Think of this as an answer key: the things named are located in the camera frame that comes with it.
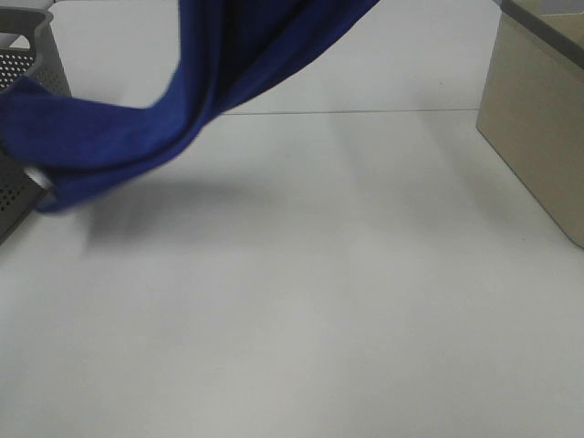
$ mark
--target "blue fabric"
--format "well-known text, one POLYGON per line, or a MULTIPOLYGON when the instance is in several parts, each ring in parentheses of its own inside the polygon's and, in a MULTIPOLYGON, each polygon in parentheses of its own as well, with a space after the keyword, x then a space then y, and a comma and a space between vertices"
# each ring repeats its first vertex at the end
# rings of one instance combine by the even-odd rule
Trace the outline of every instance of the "blue fabric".
POLYGON ((312 62, 379 0, 181 0, 181 61, 147 109, 55 97, 21 78, 0 95, 8 152, 47 172, 57 211, 177 156, 221 113, 312 62))

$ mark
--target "basket handle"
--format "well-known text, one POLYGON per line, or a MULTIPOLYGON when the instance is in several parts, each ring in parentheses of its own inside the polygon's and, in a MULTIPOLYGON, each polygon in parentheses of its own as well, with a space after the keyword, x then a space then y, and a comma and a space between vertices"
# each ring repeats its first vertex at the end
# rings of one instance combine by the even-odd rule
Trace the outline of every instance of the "basket handle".
POLYGON ((0 7, 0 32, 22 35, 28 40, 28 51, 36 52, 36 32, 50 15, 44 11, 18 7, 0 7))

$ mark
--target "white surface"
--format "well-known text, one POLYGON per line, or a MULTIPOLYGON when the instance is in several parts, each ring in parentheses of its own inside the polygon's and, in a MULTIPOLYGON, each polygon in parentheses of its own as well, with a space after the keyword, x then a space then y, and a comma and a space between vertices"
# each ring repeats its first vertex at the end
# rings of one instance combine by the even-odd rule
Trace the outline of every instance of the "white surface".
MULTIPOLYGON (((136 106, 163 92, 178 58, 174 3, 52 10, 74 92, 136 106)), ((318 63, 235 112, 477 109, 498 17, 487 0, 382 1, 318 63)))
POLYGON ((0 436, 580 438, 584 256, 475 117, 225 116, 28 221, 0 248, 0 436))

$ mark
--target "perforated basket wall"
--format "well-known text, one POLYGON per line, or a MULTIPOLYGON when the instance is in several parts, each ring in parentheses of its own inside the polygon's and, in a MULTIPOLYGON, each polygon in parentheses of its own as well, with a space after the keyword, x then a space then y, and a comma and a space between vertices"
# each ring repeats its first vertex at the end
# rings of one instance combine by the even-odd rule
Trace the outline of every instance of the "perforated basket wall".
MULTIPOLYGON (((29 48, 0 47, 0 93, 28 76, 54 94, 70 90, 50 27, 53 16, 45 10, 0 7, 0 32, 22 36, 29 48)), ((30 180, 23 164, 8 157, 0 138, 0 243, 34 206, 45 190, 30 180)))

